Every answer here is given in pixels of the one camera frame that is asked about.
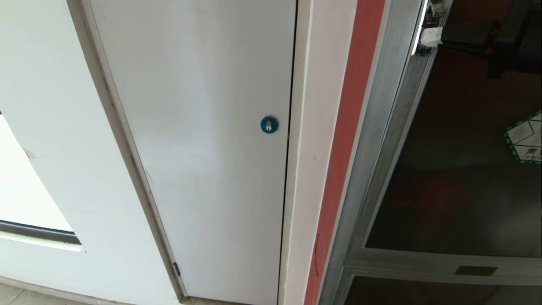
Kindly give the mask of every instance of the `sticker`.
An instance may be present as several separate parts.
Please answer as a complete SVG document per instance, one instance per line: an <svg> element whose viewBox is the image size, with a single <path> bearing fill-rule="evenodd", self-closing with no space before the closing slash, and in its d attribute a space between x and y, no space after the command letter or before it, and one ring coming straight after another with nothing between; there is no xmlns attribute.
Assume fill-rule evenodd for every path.
<svg viewBox="0 0 542 305"><path fill-rule="evenodd" d="M520 163L542 163L542 111L504 130L506 144Z"/></svg>

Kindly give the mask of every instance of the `door hinge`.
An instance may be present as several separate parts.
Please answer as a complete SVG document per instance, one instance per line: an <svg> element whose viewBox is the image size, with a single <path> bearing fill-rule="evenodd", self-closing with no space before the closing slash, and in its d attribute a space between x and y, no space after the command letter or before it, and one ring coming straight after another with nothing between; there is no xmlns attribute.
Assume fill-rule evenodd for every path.
<svg viewBox="0 0 542 305"><path fill-rule="evenodd" d="M173 263L173 271L175 272L175 275L177 275L177 277L180 277L180 271L179 271L179 266L177 266L177 263Z"/></svg>

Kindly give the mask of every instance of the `white door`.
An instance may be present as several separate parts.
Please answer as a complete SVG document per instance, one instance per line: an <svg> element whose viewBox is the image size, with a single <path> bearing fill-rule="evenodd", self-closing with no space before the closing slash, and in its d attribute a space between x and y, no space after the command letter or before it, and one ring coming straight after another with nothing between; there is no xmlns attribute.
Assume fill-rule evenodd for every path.
<svg viewBox="0 0 542 305"><path fill-rule="evenodd" d="M276 304L295 0L91 4L186 292Z"/></svg>

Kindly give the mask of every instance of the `tile floor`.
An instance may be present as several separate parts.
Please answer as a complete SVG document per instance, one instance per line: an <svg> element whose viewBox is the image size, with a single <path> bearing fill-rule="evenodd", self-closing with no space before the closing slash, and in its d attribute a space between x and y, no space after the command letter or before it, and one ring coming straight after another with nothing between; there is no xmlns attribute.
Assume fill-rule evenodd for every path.
<svg viewBox="0 0 542 305"><path fill-rule="evenodd" d="M0 305L86 305L0 283Z"/></svg>

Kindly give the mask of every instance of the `red stripe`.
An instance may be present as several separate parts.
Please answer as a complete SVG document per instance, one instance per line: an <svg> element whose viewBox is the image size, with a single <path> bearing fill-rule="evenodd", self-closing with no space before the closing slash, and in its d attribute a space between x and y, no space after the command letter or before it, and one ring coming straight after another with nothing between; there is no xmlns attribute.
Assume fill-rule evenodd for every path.
<svg viewBox="0 0 542 305"><path fill-rule="evenodd" d="M384 9L384 0L358 0L350 51L314 241L305 305L315 305L340 206L350 154Z"/></svg>

